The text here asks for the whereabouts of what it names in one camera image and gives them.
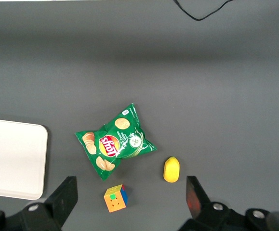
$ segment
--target toy fruit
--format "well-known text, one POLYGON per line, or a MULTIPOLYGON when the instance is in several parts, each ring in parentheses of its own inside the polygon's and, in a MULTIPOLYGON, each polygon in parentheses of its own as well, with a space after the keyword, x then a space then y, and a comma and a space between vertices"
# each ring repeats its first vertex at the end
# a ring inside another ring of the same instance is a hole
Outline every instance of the toy fruit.
POLYGON ((176 157, 171 156, 164 165, 164 179, 169 183, 174 183, 179 179, 180 163, 176 157))

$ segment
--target green chip bag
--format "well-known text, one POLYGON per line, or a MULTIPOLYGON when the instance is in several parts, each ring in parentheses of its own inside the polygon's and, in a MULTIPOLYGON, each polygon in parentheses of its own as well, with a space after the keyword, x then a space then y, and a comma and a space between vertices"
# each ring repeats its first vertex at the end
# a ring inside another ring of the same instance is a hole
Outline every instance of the green chip bag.
POLYGON ((133 103, 98 131, 80 131, 75 134, 102 180, 110 176, 121 159, 157 149, 145 139, 133 103))

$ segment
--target white tray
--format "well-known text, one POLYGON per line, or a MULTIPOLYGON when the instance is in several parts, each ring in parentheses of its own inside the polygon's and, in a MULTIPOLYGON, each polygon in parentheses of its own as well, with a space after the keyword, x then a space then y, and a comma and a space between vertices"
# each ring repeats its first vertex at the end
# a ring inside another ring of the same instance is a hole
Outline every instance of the white tray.
POLYGON ((47 136, 41 125, 0 120, 0 196, 42 196, 47 136))

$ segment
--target gray tabletop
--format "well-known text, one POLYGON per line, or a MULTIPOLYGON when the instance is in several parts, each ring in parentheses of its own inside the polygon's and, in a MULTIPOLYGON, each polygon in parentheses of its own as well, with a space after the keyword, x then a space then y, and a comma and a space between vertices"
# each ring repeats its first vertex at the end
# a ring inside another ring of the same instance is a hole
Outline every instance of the gray tabletop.
MULTIPOLYGON (((181 2, 201 17, 223 1, 181 2)), ((65 231, 177 230, 188 175, 239 213, 279 211, 279 0, 233 1, 202 22, 171 0, 0 3, 0 119, 47 128, 42 198, 77 176, 65 231), (74 133, 133 102, 158 151, 103 182, 74 133), (103 195, 121 183, 129 204, 109 213, 103 195)), ((28 202, 0 197, 0 209, 28 202)))

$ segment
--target screw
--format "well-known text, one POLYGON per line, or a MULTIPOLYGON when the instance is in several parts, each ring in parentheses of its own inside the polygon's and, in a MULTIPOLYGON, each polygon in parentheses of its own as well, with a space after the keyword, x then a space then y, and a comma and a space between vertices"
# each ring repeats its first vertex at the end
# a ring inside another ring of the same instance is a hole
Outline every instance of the screw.
POLYGON ((222 211, 224 209, 223 206, 219 203, 213 204, 213 208, 217 211, 222 211))
POLYGON ((33 211, 37 210, 38 207, 39 207, 39 205, 33 205, 33 206, 31 206, 31 207, 28 208, 28 211, 29 211, 29 212, 33 212, 33 211))
POLYGON ((256 218, 259 218, 259 219, 264 219, 265 218, 265 215, 258 210, 253 211, 253 216, 256 217, 256 218))

